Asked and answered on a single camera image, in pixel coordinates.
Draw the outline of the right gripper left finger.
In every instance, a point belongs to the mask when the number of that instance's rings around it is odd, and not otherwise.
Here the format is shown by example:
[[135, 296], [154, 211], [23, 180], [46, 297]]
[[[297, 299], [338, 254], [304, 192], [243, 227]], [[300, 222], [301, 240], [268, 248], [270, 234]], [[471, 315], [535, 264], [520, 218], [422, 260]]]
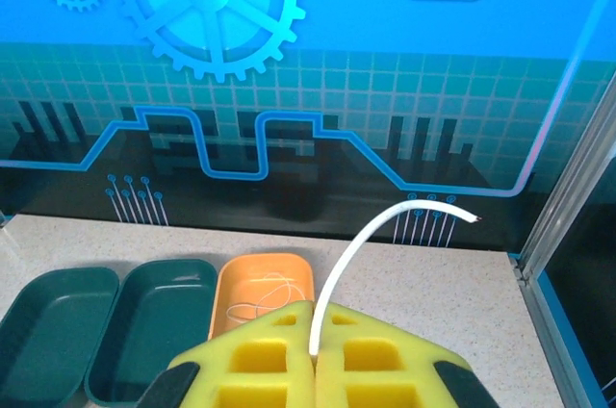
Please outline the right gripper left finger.
[[137, 405], [313, 407], [313, 308], [311, 301], [293, 302], [180, 353]]

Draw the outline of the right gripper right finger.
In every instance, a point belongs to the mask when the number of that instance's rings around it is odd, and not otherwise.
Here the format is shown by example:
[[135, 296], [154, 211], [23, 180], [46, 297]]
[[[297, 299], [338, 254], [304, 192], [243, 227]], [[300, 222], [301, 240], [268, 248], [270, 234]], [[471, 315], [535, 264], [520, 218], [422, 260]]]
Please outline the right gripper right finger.
[[318, 407], [496, 407], [455, 352], [342, 305], [328, 306], [316, 364]]

